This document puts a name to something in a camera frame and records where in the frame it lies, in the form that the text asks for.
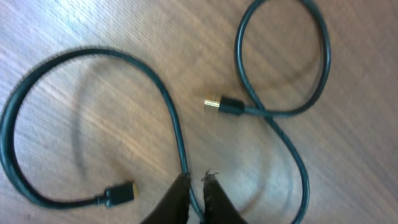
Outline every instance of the wooden table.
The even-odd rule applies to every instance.
[[[398,222],[398,2],[316,0],[328,24],[332,66],[319,102],[278,119],[310,176],[303,223]],[[147,62],[174,99],[203,205],[201,178],[219,172],[248,223],[288,223],[300,203],[297,168],[261,118],[203,110],[207,93],[251,103],[233,43],[251,1],[0,1],[0,107],[46,58],[84,45]],[[270,1],[250,21],[244,63],[269,108],[308,98],[319,46],[298,1]],[[155,86],[118,60],[74,60],[26,99],[16,127],[23,172],[45,195],[88,197],[135,179],[140,196],[113,209],[58,211],[29,203],[0,172],[0,223],[139,223],[180,173],[168,111]],[[189,223],[198,223],[191,211]]]

